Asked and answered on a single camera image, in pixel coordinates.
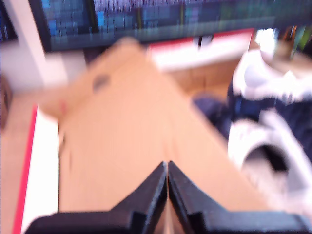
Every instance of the cardboard flap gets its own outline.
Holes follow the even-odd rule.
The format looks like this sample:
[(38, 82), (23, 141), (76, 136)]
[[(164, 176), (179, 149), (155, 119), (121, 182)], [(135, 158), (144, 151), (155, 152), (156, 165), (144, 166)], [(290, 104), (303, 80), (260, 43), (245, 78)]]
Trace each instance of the cardboard flap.
[(163, 160), (230, 210), (267, 209), (229, 162), (224, 142), (142, 50), (121, 45), (100, 59), (82, 78), (105, 74), (111, 82), (63, 119), (60, 211), (109, 210)]
[(99, 56), (87, 70), (66, 89), (61, 90), (57, 97), (48, 102), (40, 103), (40, 109), (58, 119), (59, 125), (63, 118), (78, 105), (110, 82), (107, 74), (122, 70), (123, 65), (133, 60), (140, 51), (139, 43), (132, 38), (123, 38)]

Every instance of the monitor screen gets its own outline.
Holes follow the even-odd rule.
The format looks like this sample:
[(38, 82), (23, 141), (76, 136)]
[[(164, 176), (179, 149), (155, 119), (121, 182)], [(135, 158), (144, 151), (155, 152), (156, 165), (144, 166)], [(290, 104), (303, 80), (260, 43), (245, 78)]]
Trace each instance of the monitor screen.
[(0, 1), (0, 42), (17, 39), (17, 35), (5, 10), (3, 1)]
[(44, 50), (312, 23), (312, 0), (29, 0)]

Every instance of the black clamp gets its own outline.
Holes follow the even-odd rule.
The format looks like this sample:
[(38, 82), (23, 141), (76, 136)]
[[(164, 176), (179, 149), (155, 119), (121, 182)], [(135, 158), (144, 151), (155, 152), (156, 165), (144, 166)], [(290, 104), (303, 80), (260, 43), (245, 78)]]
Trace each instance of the black clamp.
[(26, 234), (152, 234), (169, 201), (167, 191), (174, 208), (171, 216), (177, 217), (171, 220), (175, 234), (312, 234), (310, 223), (300, 215), (227, 211), (196, 187), (172, 161), (162, 162), (110, 211), (41, 217)]

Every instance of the wall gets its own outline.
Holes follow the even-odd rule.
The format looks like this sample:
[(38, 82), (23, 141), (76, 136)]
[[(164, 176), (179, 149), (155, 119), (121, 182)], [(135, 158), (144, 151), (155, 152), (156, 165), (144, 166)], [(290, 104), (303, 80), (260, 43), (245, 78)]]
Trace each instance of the wall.
[(3, 0), (19, 41), (1, 44), (1, 73), (13, 91), (66, 84), (85, 69), (83, 51), (45, 54), (28, 0)]

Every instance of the red stripe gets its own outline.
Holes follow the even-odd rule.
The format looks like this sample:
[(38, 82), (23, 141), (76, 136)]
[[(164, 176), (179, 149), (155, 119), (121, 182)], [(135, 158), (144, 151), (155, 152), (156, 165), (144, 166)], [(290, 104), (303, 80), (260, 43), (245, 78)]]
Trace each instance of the red stripe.
[(242, 30), (237, 30), (237, 31), (229, 31), (229, 32), (224, 32), (224, 33), (216, 33), (214, 35), (214, 38), (220, 38), (220, 37), (227, 37), (231, 35), (236, 35), (236, 34), (242, 34), (242, 33), (253, 33), (254, 29), (253, 28), (248, 28), (248, 29), (242, 29)]
[(27, 189), (27, 182), (28, 182), (30, 158), (31, 158), (31, 152), (33, 149), (36, 118), (37, 118), (37, 106), (35, 106), (33, 109), (33, 116), (32, 116), (32, 120), (30, 123), (27, 150), (26, 150), (24, 168), (23, 168), (21, 182), (20, 182), (19, 198), (18, 198), (18, 204), (17, 204), (16, 211), (15, 211), (15, 219), (14, 219), (12, 234), (20, 234), (21, 232), (21, 225), (23, 222), (24, 206), (25, 206), (25, 199), (26, 199), (26, 189)]
[(250, 48), (250, 45), (252, 44), (253, 38), (254, 38), (254, 30), (252, 32), (252, 36), (250, 37), (249, 48)]
[(184, 38), (184, 39), (178, 39), (178, 40), (167, 40), (162, 42), (156, 42), (149, 45), (151, 49), (154, 49), (156, 47), (162, 47), (162, 46), (169, 46), (169, 45), (177, 45), (177, 44), (183, 44), (187, 42), (192, 42), (193, 38)]

